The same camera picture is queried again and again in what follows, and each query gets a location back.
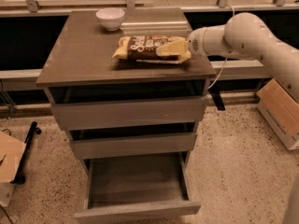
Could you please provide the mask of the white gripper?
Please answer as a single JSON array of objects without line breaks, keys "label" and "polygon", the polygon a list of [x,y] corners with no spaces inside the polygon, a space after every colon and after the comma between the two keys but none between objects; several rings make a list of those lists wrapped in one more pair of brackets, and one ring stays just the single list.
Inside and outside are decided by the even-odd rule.
[{"label": "white gripper", "polygon": [[224,26],[203,27],[192,31],[185,39],[178,39],[156,49],[158,56],[184,56],[192,54],[204,56],[228,56],[228,44],[224,39]]}]

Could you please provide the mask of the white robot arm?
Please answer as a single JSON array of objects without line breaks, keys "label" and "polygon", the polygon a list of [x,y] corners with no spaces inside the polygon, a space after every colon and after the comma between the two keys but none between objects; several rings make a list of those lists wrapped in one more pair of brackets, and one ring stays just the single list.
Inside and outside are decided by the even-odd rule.
[{"label": "white robot arm", "polygon": [[[278,40],[255,15],[239,13],[225,25],[197,29],[206,55],[240,52],[298,90],[298,51]],[[298,224],[297,151],[287,150],[254,105],[211,106],[198,128],[188,176],[202,208],[195,216],[159,224]]]}]

